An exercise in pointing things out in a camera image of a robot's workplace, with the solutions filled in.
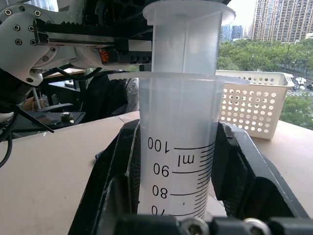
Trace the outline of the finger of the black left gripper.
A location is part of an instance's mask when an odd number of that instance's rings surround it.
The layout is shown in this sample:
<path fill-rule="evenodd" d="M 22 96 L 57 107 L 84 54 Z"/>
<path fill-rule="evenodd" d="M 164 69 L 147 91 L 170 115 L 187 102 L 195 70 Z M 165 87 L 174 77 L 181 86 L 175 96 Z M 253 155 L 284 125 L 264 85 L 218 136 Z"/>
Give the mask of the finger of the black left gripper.
<path fill-rule="evenodd" d="M 141 14 L 147 0 L 85 0 L 83 24 L 114 26 Z"/>

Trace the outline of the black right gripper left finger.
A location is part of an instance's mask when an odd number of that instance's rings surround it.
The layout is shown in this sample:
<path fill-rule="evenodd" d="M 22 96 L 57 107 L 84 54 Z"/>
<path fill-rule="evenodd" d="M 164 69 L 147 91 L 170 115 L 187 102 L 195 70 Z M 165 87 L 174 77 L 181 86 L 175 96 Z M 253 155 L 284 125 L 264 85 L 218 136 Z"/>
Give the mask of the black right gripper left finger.
<path fill-rule="evenodd" d="M 137 214 L 140 123 L 125 123 L 95 160 L 68 235 L 113 235 L 117 219 Z"/>

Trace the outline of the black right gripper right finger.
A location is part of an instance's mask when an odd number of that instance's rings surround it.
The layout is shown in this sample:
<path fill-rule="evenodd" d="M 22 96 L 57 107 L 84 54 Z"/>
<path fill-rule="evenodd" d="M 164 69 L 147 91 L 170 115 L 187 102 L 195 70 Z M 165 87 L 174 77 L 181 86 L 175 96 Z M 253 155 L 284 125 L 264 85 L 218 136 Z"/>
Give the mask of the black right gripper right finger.
<path fill-rule="evenodd" d="M 237 126 L 218 123 L 211 181 L 228 217 L 309 218 L 278 169 Z"/>

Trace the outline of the clear plastic measuring cylinder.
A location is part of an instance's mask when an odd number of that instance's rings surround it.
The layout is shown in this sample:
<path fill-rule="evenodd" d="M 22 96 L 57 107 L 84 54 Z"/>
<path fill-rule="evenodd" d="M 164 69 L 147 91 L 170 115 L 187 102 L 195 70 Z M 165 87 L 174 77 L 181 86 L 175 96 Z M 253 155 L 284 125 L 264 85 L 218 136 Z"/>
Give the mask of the clear plastic measuring cylinder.
<path fill-rule="evenodd" d="M 153 28 L 152 68 L 139 80 L 141 172 L 138 213 L 204 218 L 224 84 L 220 30 L 235 12 L 205 0 L 159 0 L 143 9 Z"/>

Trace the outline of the wooden background desk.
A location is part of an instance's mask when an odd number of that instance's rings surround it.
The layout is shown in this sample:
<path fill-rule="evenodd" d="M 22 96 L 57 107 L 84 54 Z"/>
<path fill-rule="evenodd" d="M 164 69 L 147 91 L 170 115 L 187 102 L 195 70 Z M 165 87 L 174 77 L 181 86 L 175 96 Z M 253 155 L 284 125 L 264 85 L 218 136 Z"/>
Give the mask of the wooden background desk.
<path fill-rule="evenodd" d="M 40 84 L 40 91 L 47 97 L 48 105 L 70 103 L 75 110 L 79 110 L 87 91 L 87 81 L 66 78 L 55 72 L 44 78 Z"/>

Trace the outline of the white perforated plastic basket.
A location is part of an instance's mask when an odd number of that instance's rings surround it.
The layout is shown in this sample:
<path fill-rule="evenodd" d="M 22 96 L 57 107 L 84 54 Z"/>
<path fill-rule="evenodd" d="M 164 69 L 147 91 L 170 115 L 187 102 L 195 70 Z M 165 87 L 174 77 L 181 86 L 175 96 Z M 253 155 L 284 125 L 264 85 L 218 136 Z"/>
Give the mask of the white perforated plastic basket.
<path fill-rule="evenodd" d="M 219 119 L 244 129 L 251 137 L 272 139 L 287 91 L 294 87 L 292 75 L 282 72 L 217 70 L 248 85 L 225 84 Z"/>

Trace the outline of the black office chair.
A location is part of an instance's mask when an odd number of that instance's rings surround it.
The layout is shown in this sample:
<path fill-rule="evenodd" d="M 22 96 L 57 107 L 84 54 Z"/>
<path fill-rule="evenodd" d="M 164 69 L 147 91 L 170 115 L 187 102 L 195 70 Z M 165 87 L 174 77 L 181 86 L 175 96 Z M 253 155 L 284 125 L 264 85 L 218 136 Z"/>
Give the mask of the black office chair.
<path fill-rule="evenodd" d="M 109 79 L 118 71 L 102 71 L 93 77 L 88 85 L 81 112 L 85 113 L 83 123 L 118 116 L 126 112 L 128 98 L 126 79 Z"/>

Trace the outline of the black plate with screw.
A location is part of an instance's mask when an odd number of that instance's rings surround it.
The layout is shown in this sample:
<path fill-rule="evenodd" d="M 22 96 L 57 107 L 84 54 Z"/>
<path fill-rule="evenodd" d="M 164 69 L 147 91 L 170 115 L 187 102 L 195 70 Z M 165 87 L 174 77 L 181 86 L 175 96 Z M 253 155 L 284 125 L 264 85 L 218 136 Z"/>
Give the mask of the black plate with screw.
<path fill-rule="evenodd" d="M 53 130 L 80 124 L 86 114 L 85 112 L 71 112 L 72 121 L 69 121 L 62 120 L 61 113 L 51 113 L 51 112 L 48 113 L 28 112 L 28 113 Z M 35 131 L 45 131 L 45 129 L 40 125 L 26 119 L 25 117 L 20 116 L 13 131 L 35 132 Z"/>

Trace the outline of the tall apartment building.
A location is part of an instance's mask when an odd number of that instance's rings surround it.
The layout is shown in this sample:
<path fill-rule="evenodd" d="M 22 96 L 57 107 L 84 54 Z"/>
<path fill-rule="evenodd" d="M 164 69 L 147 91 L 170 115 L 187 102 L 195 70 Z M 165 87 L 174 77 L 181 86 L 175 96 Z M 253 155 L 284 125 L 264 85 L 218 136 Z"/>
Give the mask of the tall apartment building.
<path fill-rule="evenodd" d="M 256 0 L 250 38 L 295 43 L 313 35 L 313 0 Z"/>

